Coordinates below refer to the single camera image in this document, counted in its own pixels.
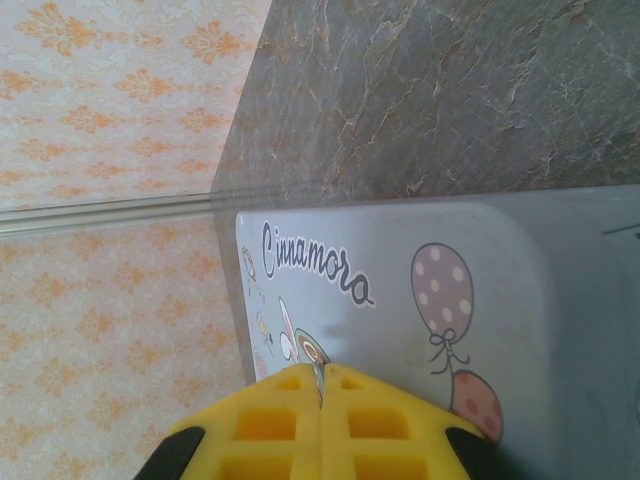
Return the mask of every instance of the orange floral pattern wallpaper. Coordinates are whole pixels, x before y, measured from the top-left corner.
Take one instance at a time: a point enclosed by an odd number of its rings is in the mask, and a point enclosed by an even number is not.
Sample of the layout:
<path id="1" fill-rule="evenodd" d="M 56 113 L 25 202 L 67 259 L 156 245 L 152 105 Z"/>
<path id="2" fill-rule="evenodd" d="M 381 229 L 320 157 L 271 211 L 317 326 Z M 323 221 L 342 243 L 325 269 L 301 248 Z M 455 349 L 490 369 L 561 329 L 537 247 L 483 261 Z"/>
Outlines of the orange floral pattern wallpaper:
<path id="1" fill-rule="evenodd" d="M 0 239 L 0 367 L 1 478 L 133 478 L 245 385 L 213 219 Z"/>
<path id="2" fill-rule="evenodd" d="M 0 210 L 211 188 L 270 0 L 4 0 Z"/>

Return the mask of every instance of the marble surface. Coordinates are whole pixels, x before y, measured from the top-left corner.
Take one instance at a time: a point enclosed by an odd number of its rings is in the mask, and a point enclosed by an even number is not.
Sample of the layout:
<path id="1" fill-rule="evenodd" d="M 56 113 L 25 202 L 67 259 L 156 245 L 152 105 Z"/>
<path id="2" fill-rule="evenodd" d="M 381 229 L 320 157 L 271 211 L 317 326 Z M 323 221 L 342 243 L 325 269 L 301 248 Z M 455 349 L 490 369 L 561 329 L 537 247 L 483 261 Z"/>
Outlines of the marble surface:
<path id="1" fill-rule="evenodd" d="M 640 183 L 640 3 L 274 0 L 212 200 L 247 375 L 239 209 Z"/>

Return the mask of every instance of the gray marble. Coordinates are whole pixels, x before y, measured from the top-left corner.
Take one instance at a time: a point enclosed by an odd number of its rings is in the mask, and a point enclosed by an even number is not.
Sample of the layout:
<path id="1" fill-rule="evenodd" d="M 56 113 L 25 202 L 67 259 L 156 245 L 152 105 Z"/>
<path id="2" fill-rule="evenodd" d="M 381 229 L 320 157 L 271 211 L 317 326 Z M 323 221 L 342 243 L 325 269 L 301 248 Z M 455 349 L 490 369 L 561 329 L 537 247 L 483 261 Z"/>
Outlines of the gray marble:
<path id="1" fill-rule="evenodd" d="M 239 209 L 640 182 L 640 2 L 273 0 L 212 200 Z"/>

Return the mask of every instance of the wallpaper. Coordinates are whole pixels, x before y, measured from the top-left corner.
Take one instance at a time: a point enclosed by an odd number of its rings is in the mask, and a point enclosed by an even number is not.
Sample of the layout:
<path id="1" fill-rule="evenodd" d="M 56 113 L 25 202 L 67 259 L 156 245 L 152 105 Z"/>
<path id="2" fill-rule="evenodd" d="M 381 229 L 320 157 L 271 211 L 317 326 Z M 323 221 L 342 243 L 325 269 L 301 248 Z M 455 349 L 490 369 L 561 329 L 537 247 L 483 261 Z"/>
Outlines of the wallpaper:
<path id="1" fill-rule="evenodd" d="M 133 478 L 242 388 L 210 216 L 0 239 L 0 478 Z"/>
<path id="2" fill-rule="evenodd" d="M 0 5 L 0 210 L 209 191 L 270 0 Z"/>

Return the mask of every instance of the yellow plastic object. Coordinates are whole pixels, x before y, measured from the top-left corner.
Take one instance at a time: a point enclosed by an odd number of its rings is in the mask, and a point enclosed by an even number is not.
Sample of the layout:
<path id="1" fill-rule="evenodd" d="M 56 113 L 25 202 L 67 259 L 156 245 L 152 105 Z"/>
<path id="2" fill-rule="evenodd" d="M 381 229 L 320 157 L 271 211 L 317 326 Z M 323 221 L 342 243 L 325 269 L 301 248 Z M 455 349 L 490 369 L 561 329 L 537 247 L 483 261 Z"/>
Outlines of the yellow plastic object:
<path id="1" fill-rule="evenodd" d="M 445 430 L 462 418 L 342 365 L 325 367 L 322 478 L 468 480 Z"/>
<path id="2" fill-rule="evenodd" d="M 206 431 L 181 480 L 320 480 L 320 395 L 299 364 L 175 425 Z"/>
<path id="3" fill-rule="evenodd" d="M 190 427 L 192 456 L 166 443 Z M 469 480 L 451 429 L 484 443 L 466 420 L 342 365 L 326 365 L 321 405 L 313 366 L 298 364 L 175 425 L 136 479 Z"/>

